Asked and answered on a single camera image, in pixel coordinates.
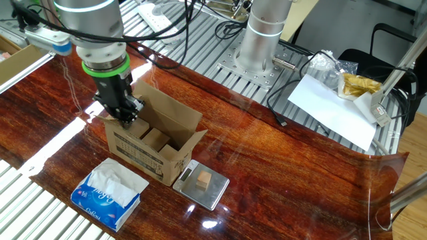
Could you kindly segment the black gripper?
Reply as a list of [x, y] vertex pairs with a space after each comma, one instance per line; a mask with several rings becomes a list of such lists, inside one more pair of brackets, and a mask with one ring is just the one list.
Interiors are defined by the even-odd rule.
[[144, 101], [131, 95], [132, 76], [129, 73], [111, 77], [93, 77], [97, 93], [93, 100], [97, 101], [121, 126], [129, 127], [138, 113], [144, 108]]

